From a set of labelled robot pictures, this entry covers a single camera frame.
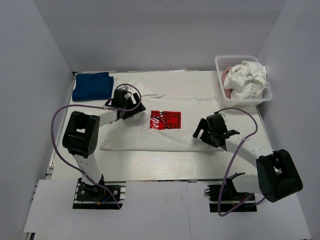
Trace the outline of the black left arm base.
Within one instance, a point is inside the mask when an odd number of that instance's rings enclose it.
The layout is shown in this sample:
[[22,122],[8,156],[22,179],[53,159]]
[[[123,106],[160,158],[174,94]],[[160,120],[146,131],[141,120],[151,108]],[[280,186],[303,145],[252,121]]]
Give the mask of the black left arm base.
[[125,182],[104,182],[112,195],[105,189],[95,185],[87,185],[80,177],[77,181],[72,208],[75,210],[119,210],[125,200]]

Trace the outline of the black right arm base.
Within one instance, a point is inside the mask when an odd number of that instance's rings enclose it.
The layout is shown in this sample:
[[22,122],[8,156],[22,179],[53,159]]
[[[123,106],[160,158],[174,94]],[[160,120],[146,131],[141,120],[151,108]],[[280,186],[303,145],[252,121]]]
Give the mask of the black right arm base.
[[[220,185],[212,184],[212,185],[208,185],[207,188],[204,190],[204,194],[207,195],[209,199],[209,210],[211,213],[218,212],[218,197],[219,197],[220,188],[221,188]],[[220,203],[221,212],[225,213],[229,211],[231,208],[235,207],[237,204],[239,204],[249,195],[250,194],[247,192],[236,192],[234,189],[232,189],[231,186],[227,186],[226,184],[223,189],[222,197],[221,197],[221,203]],[[256,198],[255,196],[252,196],[243,205],[235,209],[234,212],[238,212],[238,213],[257,212],[257,206],[255,205],[255,203],[256,203]]]

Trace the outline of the white Coca-Cola t shirt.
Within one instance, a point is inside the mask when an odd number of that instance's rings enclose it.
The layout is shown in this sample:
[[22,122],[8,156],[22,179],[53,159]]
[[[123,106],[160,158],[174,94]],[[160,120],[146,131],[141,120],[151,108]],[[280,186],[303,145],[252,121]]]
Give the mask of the white Coca-Cola t shirt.
[[137,81],[146,110],[99,130],[102,151],[207,152],[213,147],[193,138],[201,119],[219,109],[215,95],[159,95]]

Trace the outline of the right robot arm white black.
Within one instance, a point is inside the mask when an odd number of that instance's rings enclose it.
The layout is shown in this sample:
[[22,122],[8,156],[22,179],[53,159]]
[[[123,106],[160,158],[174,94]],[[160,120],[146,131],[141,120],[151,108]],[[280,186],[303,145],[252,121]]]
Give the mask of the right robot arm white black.
[[228,186],[235,193],[259,194],[271,203],[303,189],[301,177],[287,150],[262,147],[238,131],[228,130],[218,112],[202,118],[192,136],[212,147],[233,153],[234,157],[239,156],[256,168],[256,174],[226,173],[222,189]]

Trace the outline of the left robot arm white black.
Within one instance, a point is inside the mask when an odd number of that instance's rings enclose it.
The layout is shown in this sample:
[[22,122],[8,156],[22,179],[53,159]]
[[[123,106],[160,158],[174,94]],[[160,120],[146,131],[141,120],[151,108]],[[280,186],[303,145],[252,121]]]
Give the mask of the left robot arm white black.
[[103,180],[95,159],[100,127],[125,120],[146,110],[142,94],[131,84],[121,84],[104,106],[89,106],[91,113],[73,111],[65,129],[62,145],[76,160],[81,182],[96,185]]

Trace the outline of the pink printed t shirt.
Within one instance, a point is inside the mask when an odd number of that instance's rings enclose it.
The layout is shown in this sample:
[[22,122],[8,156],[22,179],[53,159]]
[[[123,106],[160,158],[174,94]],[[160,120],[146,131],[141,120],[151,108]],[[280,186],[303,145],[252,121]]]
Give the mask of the pink printed t shirt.
[[225,96],[228,99],[231,99],[231,93],[234,90],[233,87],[231,86],[230,80],[228,79],[228,74],[232,68],[233,68],[233,66],[231,66],[231,65],[227,66],[221,76],[222,87],[223,87]]

